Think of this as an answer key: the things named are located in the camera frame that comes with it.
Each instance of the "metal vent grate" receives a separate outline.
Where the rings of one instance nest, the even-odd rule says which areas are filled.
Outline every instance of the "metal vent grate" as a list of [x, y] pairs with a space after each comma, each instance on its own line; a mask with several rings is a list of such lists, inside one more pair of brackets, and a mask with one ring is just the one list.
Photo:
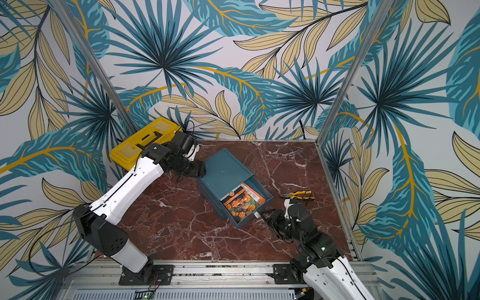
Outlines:
[[[79, 289], [73, 300], [133, 300], [140, 289]], [[294, 300], [295, 292], [288, 289], [229, 288], [163, 288], [152, 297], [155, 300]]]

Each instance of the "yellow leaf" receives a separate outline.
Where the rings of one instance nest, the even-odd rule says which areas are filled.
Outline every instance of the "yellow leaf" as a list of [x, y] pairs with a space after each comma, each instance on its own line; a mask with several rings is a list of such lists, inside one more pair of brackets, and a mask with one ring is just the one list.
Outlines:
[[42, 190], [50, 201], [62, 206], [77, 207], [86, 203], [74, 190], [56, 187], [45, 179], [42, 179]]
[[365, 236], [360, 231], [360, 229], [357, 229], [353, 232], [353, 238], [355, 239], [355, 241], [357, 241], [358, 245], [363, 245], [363, 243], [365, 242]]
[[403, 29], [405, 28], [405, 26], [407, 25], [408, 19], [410, 17], [410, 12], [412, 11], [412, 6], [413, 6], [414, 1], [415, 0], [410, 0], [407, 4], [407, 7], [405, 8], [405, 11], [403, 12], [402, 20], [400, 21], [400, 32], [402, 32]]
[[365, 225], [368, 222], [375, 219], [376, 216], [377, 216], [377, 206], [374, 204], [367, 203], [360, 210], [359, 218], [357, 219], [357, 224]]
[[55, 131], [55, 130], [58, 130], [58, 129], [60, 129], [60, 128], [55, 127], [55, 125], [53, 125], [52, 121], [48, 120], [47, 131]]
[[51, 219], [55, 216], [66, 214], [67, 212], [68, 210], [54, 210], [49, 208], [39, 208], [16, 217], [17, 220], [22, 224], [21, 226], [0, 223], [0, 229], [1, 230], [20, 230], [20, 229], [29, 228], [31, 226], [35, 226], [44, 221], [47, 221], [48, 219]]
[[45, 133], [45, 125], [43, 123], [42, 107], [40, 89], [37, 87], [35, 92], [35, 102], [28, 114], [28, 130], [30, 132], [30, 138], [36, 139]]
[[460, 161], [480, 177], [480, 149], [465, 142], [456, 132], [453, 133], [453, 150]]
[[52, 27], [53, 37], [57, 41], [63, 56], [70, 64], [70, 51], [68, 49], [67, 38], [65, 36], [65, 31], [63, 30], [63, 26], [60, 23], [59, 18], [55, 12], [50, 13], [50, 26]]
[[273, 49], [272, 51], [268, 52], [267, 54], [262, 54], [259, 56], [255, 56], [251, 60], [249, 60], [243, 67], [242, 71], [253, 73], [255, 70], [260, 67], [270, 56], [275, 55], [280, 48]]
[[53, 126], [55, 126], [55, 128], [60, 129], [67, 124], [65, 118], [56, 112], [57, 109], [50, 102], [46, 101], [45, 99], [42, 99], [42, 102], [45, 112], [47, 113], [48, 120]]
[[10, 81], [0, 100], [0, 116], [8, 115], [22, 107], [32, 93], [35, 83], [33, 61], [20, 68]]
[[433, 191], [433, 199], [435, 200], [435, 202], [441, 202], [441, 201], [445, 201], [445, 200], [450, 199], [450, 197], [445, 196], [442, 193]]
[[17, 0], [7, 0], [6, 2], [9, 3], [19, 14], [18, 15], [16, 12], [14, 13], [12, 10], [10, 10], [10, 8], [8, 8], [8, 11], [16, 19], [23, 19], [23, 18], [26, 19], [26, 18], [35, 16], [35, 14], [30, 10], [33, 10], [38, 15], [41, 15], [45, 12], [45, 10], [48, 7], [47, 2], [43, 0], [22, 0], [22, 2], [19, 2]]
[[382, 179], [382, 177], [386, 173], [388, 173], [387, 169], [378, 168], [370, 174], [370, 176], [367, 178], [365, 184], [362, 187], [362, 197], [361, 197], [362, 201], [367, 200], [368, 198], [372, 197], [373, 194], [375, 194], [375, 191], [377, 190], [380, 179]]
[[296, 32], [280, 31], [257, 36], [246, 41], [234, 41], [237, 46], [245, 50], [263, 50], [287, 42]]
[[245, 125], [247, 123], [247, 118], [239, 112], [235, 117], [233, 117], [233, 128], [241, 135], [245, 131]]
[[204, 125], [228, 127], [224, 122], [210, 117], [192, 117], [192, 119]]
[[465, 235], [469, 238], [480, 240], [480, 221], [470, 227], [465, 228]]
[[449, 171], [425, 170], [430, 185], [443, 190], [469, 192], [480, 195], [480, 188]]
[[348, 166], [348, 175], [350, 176], [350, 182], [352, 183], [352, 191], [355, 195], [355, 199], [360, 199], [360, 187], [359, 187], [359, 179], [357, 174], [353, 170], [352, 164]]
[[345, 19], [335, 31], [327, 50], [338, 45], [338, 43], [343, 41], [355, 28], [357, 28], [358, 24], [360, 24], [365, 16], [366, 11], [367, 7], [364, 6]]
[[357, 153], [360, 155], [360, 158], [361, 158], [361, 154], [363, 152], [363, 147], [361, 144], [362, 136], [357, 127], [352, 128], [352, 135], [353, 135], [353, 141], [355, 142], [355, 147], [357, 148]]
[[350, 148], [350, 152], [353, 158], [353, 166], [355, 167], [355, 170], [357, 170], [357, 173], [361, 174], [361, 166], [360, 166], [360, 157], [358, 152], [355, 150], [354, 147]]
[[480, 209], [480, 199], [478, 198], [453, 198], [440, 202], [436, 208], [445, 223], [459, 221], [462, 213], [466, 210], [465, 217], [475, 213]]
[[420, 21], [425, 23], [440, 21], [450, 24], [448, 11], [439, 0], [417, 0], [416, 7]]
[[180, 104], [180, 105], [187, 105], [190, 107], [195, 107], [195, 103], [192, 101], [185, 99], [183, 96], [179, 95], [172, 95], [172, 96], [162, 96], [162, 102]]
[[2, 39], [0, 39], [0, 55], [12, 53], [18, 46], [20, 50], [20, 58], [24, 59], [30, 53], [30, 51], [32, 51], [35, 44], [34, 36], [36, 33], [36, 27], [24, 26], [24, 28], [30, 36], [28, 36], [22, 29], [18, 27], [11, 29], [15, 36], [13, 36], [10, 32], [5, 33], [2, 36]]
[[203, 110], [201, 108], [190, 108], [190, 107], [184, 107], [184, 108], [179, 108], [179, 111], [184, 112], [186, 114], [192, 113], [192, 115], [210, 115], [211, 112]]
[[256, 140], [257, 137], [253, 133], [247, 134], [243, 137], [244, 140]]
[[237, 136], [237, 134], [232, 129], [226, 128], [226, 127], [214, 127], [214, 128], [202, 128], [202, 129], [205, 130], [206, 132], [224, 133], [228, 135]]
[[215, 106], [222, 120], [230, 123], [230, 116], [232, 115], [232, 111], [228, 106], [227, 102], [225, 101], [224, 92], [225, 91], [221, 91], [220, 93], [218, 93], [218, 95], [216, 95]]
[[68, 236], [69, 233], [72, 233], [77, 228], [77, 225], [75, 224], [75, 222], [70, 222], [71, 220], [72, 218], [69, 217], [63, 222], [61, 227], [58, 229], [57, 234], [55, 235], [55, 237], [50, 242], [47, 248], [51, 248], [56, 244], [60, 243]]
[[[340, 0], [326, 0], [328, 5], [341, 6]], [[325, 3], [325, 0], [318, 0], [320, 3]], [[363, 3], [367, 3], [368, 0], [343, 0], [343, 6], [356, 6]]]
[[330, 18], [326, 18], [321, 20], [310, 30], [305, 38], [305, 43], [303, 44], [303, 49], [305, 51], [305, 62], [303, 66], [309, 62], [313, 54], [315, 53], [315, 49], [317, 48], [318, 40], [324, 33], [325, 29], [327, 28], [328, 23], [330, 22]]
[[302, 135], [303, 135], [303, 132], [301, 130], [301, 127], [298, 127], [295, 130], [295, 133], [289, 138], [289, 140], [295, 140], [296, 138], [301, 137]]
[[276, 56], [274, 55], [265, 66], [263, 77], [265, 79], [274, 80], [275, 74], [276, 74], [275, 68], [276, 68]]
[[350, 200], [350, 207], [352, 208], [352, 215], [355, 218], [357, 217], [357, 214], [359, 212], [359, 201], [353, 193], [352, 189], [350, 188], [350, 185], [348, 183], [345, 183], [345, 186], [347, 188], [348, 199]]
[[208, 103], [207, 99], [203, 98], [199, 94], [195, 94], [194, 96], [190, 93], [190, 90], [185, 87], [185, 92], [187, 92], [188, 97], [193, 99], [195, 103], [200, 105], [201, 107], [205, 108], [206, 110], [213, 112], [212, 107], [210, 106], [210, 103]]
[[82, 193], [90, 201], [98, 200], [103, 194], [91, 181], [80, 182]]
[[40, 32], [39, 39], [38, 39], [38, 46], [40, 48], [40, 53], [43, 56], [43, 59], [47, 63], [47, 66], [52, 70], [52, 72], [57, 75], [65, 84], [70, 87], [70, 80], [68, 79], [67, 74], [61, 68], [55, 56], [53, 55], [52, 49], [48, 45], [47, 38], [45, 35]]
[[260, 5], [260, 8], [268, 12], [273, 12], [277, 18], [282, 20], [296, 19], [289, 27], [298, 27], [298, 26], [308, 25], [313, 21], [328, 15], [326, 11], [317, 7], [317, 15], [315, 16], [315, 18], [313, 18], [312, 6], [304, 6], [303, 12], [301, 7], [284, 8], [284, 7], [272, 7], [272, 6]]
[[288, 72], [288, 67], [293, 67], [295, 58], [300, 56], [301, 39], [303, 38], [304, 31], [299, 31], [299, 34], [295, 37], [293, 42], [285, 49], [282, 54], [282, 74]]
[[315, 136], [318, 135], [318, 130], [316, 130], [315, 127], [305, 126], [304, 128], [306, 132], [313, 134]]
[[68, 111], [68, 104], [64, 102], [65, 95], [60, 91], [58, 81], [52, 76], [52, 74], [50, 74], [42, 60], [37, 59], [36, 61], [38, 63], [40, 78], [42, 79], [45, 90], [50, 95], [52, 100], [63, 109], [63, 111]]
[[22, 232], [18, 240], [10, 240], [0, 247], [0, 270], [36, 235], [38, 229]]
[[370, 136], [367, 138], [367, 141], [365, 142], [365, 147], [363, 149], [363, 157], [362, 157], [362, 181], [365, 178], [365, 175], [367, 174], [368, 169], [370, 168], [370, 163], [372, 162], [372, 147], [368, 147], [367, 145], [370, 143], [372, 140], [373, 134], [370, 134]]
[[100, 4], [101, 6], [105, 6], [106, 8], [115, 12], [115, 7], [113, 6], [112, 2], [110, 2], [110, 0], [98, 0], [98, 4]]

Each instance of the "blue palm leaf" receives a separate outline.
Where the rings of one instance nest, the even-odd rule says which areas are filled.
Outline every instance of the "blue palm leaf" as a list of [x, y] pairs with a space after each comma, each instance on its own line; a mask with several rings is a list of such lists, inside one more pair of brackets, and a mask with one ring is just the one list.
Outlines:
[[480, 139], [480, 9], [467, 23], [447, 72], [450, 116]]
[[62, 170], [81, 181], [93, 181], [101, 192], [107, 191], [102, 153], [90, 143], [84, 132], [50, 131], [24, 142], [15, 153], [0, 160], [0, 184], [17, 177], [31, 177]]
[[223, 36], [262, 36], [282, 31], [295, 21], [277, 18], [274, 13], [258, 8], [254, 0], [183, 1], [191, 16]]
[[[206, 29], [202, 32], [203, 24], [194, 28], [187, 35], [186, 28], [189, 27], [193, 15], [190, 15], [182, 24], [180, 22], [181, 0], [177, 0], [175, 10], [172, 6], [172, 0], [167, 1], [166, 18], [163, 17], [162, 2], [157, 3], [157, 16], [154, 14], [152, 3], [145, 0], [147, 7], [147, 15], [143, 13], [136, 1], [135, 14], [116, 0], [118, 5], [127, 15], [128, 20], [122, 18], [116, 12], [110, 11], [120, 24], [131, 35], [128, 36], [121, 30], [106, 26], [105, 28], [111, 33], [124, 39], [127, 44], [118, 41], [108, 40], [113, 46], [117, 46], [129, 54], [121, 54], [117, 52], [108, 53], [108, 55], [129, 58], [138, 61], [137, 63], [121, 63], [118, 66], [133, 68], [122, 74], [135, 74], [140, 72], [160, 71], [163, 72], [167, 83], [168, 94], [172, 94], [172, 87], [185, 84], [189, 91], [193, 94], [193, 85], [205, 90], [198, 83], [204, 81], [209, 83], [204, 76], [209, 73], [202, 71], [205, 67], [215, 67], [210, 63], [201, 62], [200, 60], [215, 53], [201, 53], [200, 50], [209, 46], [216, 40], [208, 43], [199, 44], [199, 42], [208, 36], [213, 29]], [[179, 89], [181, 94], [187, 98], [185, 90]]]
[[[385, 140], [387, 153], [389, 152], [390, 137], [396, 136], [397, 129], [402, 132], [407, 143], [409, 143], [407, 131], [404, 129], [402, 122], [431, 128], [409, 116], [409, 113], [448, 118], [448, 116], [411, 106], [411, 104], [448, 103], [454, 101], [449, 97], [432, 95], [434, 92], [447, 90], [451, 86], [421, 88], [423, 84], [437, 80], [438, 77], [449, 71], [449, 68], [447, 68], [434, 74], [426, 75], [456, 45], [454, 42], [442, 50], [450, 36], [442, 38], [446, 27], [435, 36], [432, 36], [435, 26], [433, 25], [419, 39], [422, 31], [422, 26], [420, 26], [409, 40], [411, 33], [410, 22], [401, 44], [400, 31], [398, 31], [391, 54], [389, 54], [388, 46], [384, 45], [383, 66], [380, 64], [377, 56], [373, 58], [375, 72], [370, 66], [366, 66], [370, 80], [362, 78], [364, 88], [358, 87], [358, 89], [374, 104], [374, 108], [360, 129], [369, 124], [370, 128], [375, 130], [368, 146], [371, 146], [377, 140], [377, 155], [382, 147], [382, 136]], [[392, 140], [395, 149], [398, 148], [396, 139]]]
[[351, 161], [353, 158], [345, 158], [347, 153], [350, 151], [352, 144], [349, 139], [343, 140], [343, 132], [339, 136], [337, 133], [334, 140], [331, 140], [322, 145], [322, 151], [325, 156], [325, 160], [332, 175], [333, 181], [337, 191], [342, 196], [342, 199], [345, 198], [347, 194], [347, 188], [345, 187], [345, 182], [343, 181], [341, 167]]
[[82, 89], [78, 90], [72, 87], [72, 90], [78, 96], [60, 89], [71, 100], [66, 100], [65, 102], [80, 108], [82, 112], [57, 111], [57, 113], [79, 117], [67, 123], [64, 128], [71, 128], [73, 131], [83, 130], [83, 133], [87, 135], [92, 145], [97, 149], [102, 149], [106, 145], [107, 153], [110, 153], [111, 149], [117, 146], [119, 141], [123, 140], [125, 131], [116, 118], [115, 106], [111, 103], [110, 98], [98, 83], [96, 77], [93, 76], [92, 79], [87, 78], [86, 80], [89, 88], [84, 87], [75, 80]]
[[[438, 229], [432, 231], [433, 243], [430, 239], [421, 239], [419, 246], [407, 249], [400, 257], [411, 271], [399, 264], [388, 261], [387, 264], [395, 267], [410, 279], [419, 290], [430, 299], [436, 300], [476, 300], [480, 297], [480, 255], [474, 262], [473, 271], [468, 278], [465, 260], [465, 214], [460, 219], [458, 235], [458, 259], [448, 234], [448, 230], [440, 214], [435, 210]], [[428, 220], [428, 225], [434, 227], [434, 221]], [[416, 289], [404, 280], [395, 278], [391, 281], [411, 292], [419, 299], [425, 299]]]
[[[285, 120], [283, 127], [285, 128], [290, 122], [296, 127], [300, 121], [303, 124], [313, 126], [317, 119], [317, 109], [320, 105], [331, 105], [338, 92], [340, 84], [343, 81], [340, 72], [336, 72], [332, 76], [332, 71], [328, 71], [321, 79], [320, 75], [312, 78], [312, 72], [307, 64], [308, 79], [301, 70], [297, 60], [294, 60], [295, 71], [288, 65], [295, 82], [285, 77], [279, 70], [275, 69], [280, 78], [287, 83], [272, 81], [272, 89], [277, 91], [277, 97], [273, 102], [272, 108], [276, 114], [280, 114], [274, 125], [279, 121]], [[320, 67], [317, 62], [316, 73], [320, 74]]]

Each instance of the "yellow toolbox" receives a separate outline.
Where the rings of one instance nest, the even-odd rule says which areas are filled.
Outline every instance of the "yellow toolbox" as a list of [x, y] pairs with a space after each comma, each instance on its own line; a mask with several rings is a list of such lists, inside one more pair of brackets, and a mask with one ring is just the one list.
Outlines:
[[142, 149], [153, 142], [163, 144], [170, 141], [180, 126], [160, 117], [137, 131], [110, 152], [110, 158], [122, 168], [130, 171], [140, 156]]

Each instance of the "black cable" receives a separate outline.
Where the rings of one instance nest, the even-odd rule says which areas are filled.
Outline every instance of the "black cable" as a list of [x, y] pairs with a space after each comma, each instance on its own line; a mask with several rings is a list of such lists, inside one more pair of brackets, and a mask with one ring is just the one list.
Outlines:
[[299, 121], [300, 121], [301, 132], [303, 133], [303, 139], [306, 140], [306, 138], [305, 138], [305, 130], [303, 129], [303, 123], [301, 122], [301, 120], [299, 120]]

